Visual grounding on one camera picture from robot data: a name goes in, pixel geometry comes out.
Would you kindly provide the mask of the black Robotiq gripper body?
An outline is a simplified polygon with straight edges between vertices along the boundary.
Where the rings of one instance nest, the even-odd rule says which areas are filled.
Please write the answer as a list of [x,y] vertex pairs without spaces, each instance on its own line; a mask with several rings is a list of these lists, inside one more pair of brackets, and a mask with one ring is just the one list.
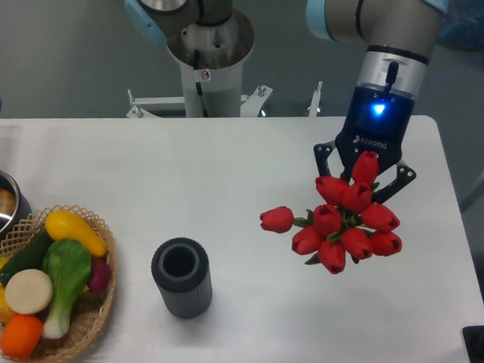
[[356,87],[344,126],[336,136],[345,177],[351,176],[357,158],[364,151],[378,155],[381,173],[401,159],[402,142],[414,105],[414,100],[395,93]]

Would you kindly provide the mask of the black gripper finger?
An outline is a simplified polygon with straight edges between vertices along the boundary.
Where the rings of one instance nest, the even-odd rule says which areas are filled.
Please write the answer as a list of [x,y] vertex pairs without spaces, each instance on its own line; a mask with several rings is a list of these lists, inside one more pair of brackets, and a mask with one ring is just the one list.
[[329,157],[331,154],[336,150],[336,142],[324,142],[318,143],[317,145],[313,146],[313,153],[315,156],[316,167],[319,173],[319,176],[331,176],[330,171],[330,164],[329,164]]
[[372,193],[372,202],[384,204],[395,194],[402,191],[407,185],[416,179],[417,173],[403,160],[396,163],[396,178],[382,189]]

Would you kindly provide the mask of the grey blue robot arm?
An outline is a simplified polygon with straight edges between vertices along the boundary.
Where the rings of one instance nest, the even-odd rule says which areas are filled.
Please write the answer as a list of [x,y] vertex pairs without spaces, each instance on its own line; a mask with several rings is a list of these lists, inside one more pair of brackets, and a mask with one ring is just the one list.
[[[381,171],[397,170],[374,193],[379,203],[416,177],[401,146],[447,7],[448,0],[307,0],[314,36],[367,47],[343,128],[314,147],[320,174],[328,174],[332,152],[349,176],[358,156],[373,151]],[[186,116],[243,115],[243,64],[254,28],[233,0],[125,0],[124,8],[145,40],[167,47],[180,65]]]

